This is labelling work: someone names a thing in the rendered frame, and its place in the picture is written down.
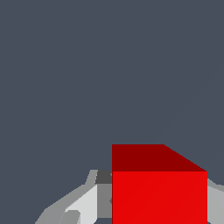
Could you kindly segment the red cube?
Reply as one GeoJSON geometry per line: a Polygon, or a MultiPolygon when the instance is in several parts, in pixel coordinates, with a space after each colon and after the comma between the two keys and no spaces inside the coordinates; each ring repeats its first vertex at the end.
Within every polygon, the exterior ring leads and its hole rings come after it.
{"type": "Polygon", "coordinates": [[[114,144],[112,224],[207,224],[207,171],[164,144],[114,144]]]}

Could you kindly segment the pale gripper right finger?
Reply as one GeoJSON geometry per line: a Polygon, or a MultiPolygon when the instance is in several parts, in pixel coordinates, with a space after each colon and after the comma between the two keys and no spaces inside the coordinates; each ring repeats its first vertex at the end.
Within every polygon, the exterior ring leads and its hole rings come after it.
{"type": "Polygon", "coordinates": [[[224,185],[207,180],[207,221],[210,224],[224,224],[224,185]]]}

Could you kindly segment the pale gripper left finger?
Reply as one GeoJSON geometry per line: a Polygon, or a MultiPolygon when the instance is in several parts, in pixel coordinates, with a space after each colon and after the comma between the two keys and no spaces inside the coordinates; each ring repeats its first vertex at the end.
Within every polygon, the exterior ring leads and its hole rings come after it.
{"type": "Polygon", "coordinates": [[[35,224],[95,224],[112,217],[112,171],[90,170],[86,182],[54,202],[35,224]]]}

